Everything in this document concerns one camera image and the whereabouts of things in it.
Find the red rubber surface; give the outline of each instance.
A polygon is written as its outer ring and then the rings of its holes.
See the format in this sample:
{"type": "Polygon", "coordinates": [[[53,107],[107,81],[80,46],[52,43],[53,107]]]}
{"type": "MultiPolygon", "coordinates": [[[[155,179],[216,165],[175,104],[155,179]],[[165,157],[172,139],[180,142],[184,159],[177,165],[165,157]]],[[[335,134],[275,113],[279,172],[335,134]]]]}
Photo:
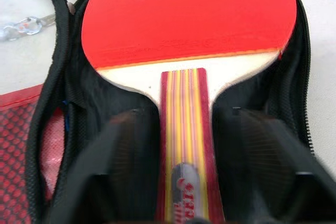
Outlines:
{"type": "Polygon", "coordinates": [[[90,0],[82,44],[94,68],[283,48],[295,0],[90,0]]]}

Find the black zipper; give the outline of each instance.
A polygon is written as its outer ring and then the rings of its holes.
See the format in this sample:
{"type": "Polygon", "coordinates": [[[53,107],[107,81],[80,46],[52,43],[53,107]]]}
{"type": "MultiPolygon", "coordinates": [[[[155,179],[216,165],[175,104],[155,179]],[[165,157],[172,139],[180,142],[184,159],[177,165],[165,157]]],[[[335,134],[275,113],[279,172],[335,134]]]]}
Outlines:
{"type": "Polygon", "coordinates": [[[311,154],[314,155],[314,147],[311,139],[310,134],[310,128],[309,128],[309,121],[308,121],[308,109],[307,109],[307,94],[308,94],[308,84],[309,84],[309,74],[310,74],[310,39],[309,39],[309,27],[308,27],[308,21],[307,21],[307,15],[305,8],[303,6],[303,3],[301,0],[298,0],[298,4],[300,6],[300,10],[302,11],[302,18],[303,18],[303,38],[304,38],[304,46],[307,49],[306,55],[304,57],[304,67],[303,67],[303,73],[300,75],[303,79],[303,115],[302,115],[302,121],[304,122],[304,129],[303,132],[305,132],[305,142],[306,145],[309,147],[311,154]]]}

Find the metal chain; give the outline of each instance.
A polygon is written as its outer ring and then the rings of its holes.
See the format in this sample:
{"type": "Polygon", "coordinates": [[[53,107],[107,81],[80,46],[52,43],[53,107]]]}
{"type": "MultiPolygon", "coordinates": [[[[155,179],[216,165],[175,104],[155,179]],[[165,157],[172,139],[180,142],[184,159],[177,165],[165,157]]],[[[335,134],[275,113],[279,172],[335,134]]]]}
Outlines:
{"type": "Polygon", "coordinates": [[[31,16],[18,23],[8,23],[0,28],[0,40],[15,40],[25,35],[33,35],[54,22],[55,14],[51,14],[43,18],[31,16]]]}

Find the brand label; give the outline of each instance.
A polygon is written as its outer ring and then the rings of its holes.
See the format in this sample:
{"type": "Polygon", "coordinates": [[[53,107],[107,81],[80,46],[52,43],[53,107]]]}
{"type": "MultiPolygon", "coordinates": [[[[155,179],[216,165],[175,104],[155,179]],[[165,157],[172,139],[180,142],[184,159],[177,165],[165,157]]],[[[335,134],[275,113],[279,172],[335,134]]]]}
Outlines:
{"type": "Polygon", "coordinates": [[[200,181],[194,166],[178,164],[172,173],[173,218],[174,223],[183,224],[187,220],[201,217],[200,181]]]}

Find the paddle handle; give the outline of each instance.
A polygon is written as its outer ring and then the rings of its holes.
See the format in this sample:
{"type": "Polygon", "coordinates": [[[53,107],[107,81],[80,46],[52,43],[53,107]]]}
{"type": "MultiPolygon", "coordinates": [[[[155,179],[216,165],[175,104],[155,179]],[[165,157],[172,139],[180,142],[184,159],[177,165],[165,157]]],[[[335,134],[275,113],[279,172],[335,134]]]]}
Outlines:
{"type": "Polygon", "coordinates": [[[160,221],[224,222],[208,103],[205,69],[162,73],[160,221]]]}

